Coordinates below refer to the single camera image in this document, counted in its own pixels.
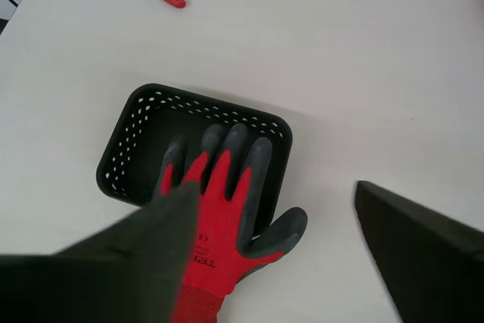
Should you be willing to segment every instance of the work glove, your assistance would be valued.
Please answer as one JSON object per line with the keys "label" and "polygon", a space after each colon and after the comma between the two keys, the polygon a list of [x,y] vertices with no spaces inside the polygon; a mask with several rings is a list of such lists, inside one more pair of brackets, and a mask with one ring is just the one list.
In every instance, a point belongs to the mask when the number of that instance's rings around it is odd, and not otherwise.
{"label": "work glove", "polygon": [[306,213],[294,207],[253,238],[272,145],[267,138],[257,139],[239,173],[247,128],[233,126],[220,148],[223,135],[224,129],[218,125],[206,130],[200,153],[185,176],[181,138],[172,141],[163,158],[161,195],[169,195],[180,181],[182,185],[191,181],[202,185],[193,256],[182,278],[172,323],[216,323],[222,302],[236,283],[289,253],[306,229]]}

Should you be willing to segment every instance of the white table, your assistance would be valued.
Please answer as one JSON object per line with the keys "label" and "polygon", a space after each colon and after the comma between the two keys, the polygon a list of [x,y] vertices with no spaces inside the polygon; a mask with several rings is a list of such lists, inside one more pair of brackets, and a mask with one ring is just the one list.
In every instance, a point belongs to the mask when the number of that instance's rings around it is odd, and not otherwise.
{"label": "white table", "polygon": [[164,83],[275,113],[276,214],[309,228],[220,322],[396,322],[360,235],[368,179],[484,228],[484,0],[23,0],[0,36],[0,251],[51,253],[133,207],[95,169],[130,93]]}

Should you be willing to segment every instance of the perforated basket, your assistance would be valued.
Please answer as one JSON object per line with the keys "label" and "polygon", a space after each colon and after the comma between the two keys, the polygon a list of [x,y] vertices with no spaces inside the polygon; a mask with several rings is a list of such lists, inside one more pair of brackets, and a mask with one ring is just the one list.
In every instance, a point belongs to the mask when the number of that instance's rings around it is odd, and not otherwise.
{"label": "perforated basket", "polygon": [[96,174],[99,188],[109,197],[144,205],[153,195],[172,138],[183,135],[188,141],[188,166],[206,128],[214,123],[224,126],[226,133],[236,123],[247,126],[243,157],[258,137],[272,142],[256,220],[255,235],[259,234],[274,215],[293,140],[287,123],[270,113],[164,85],[144,85],[129,97],[104,151]]}

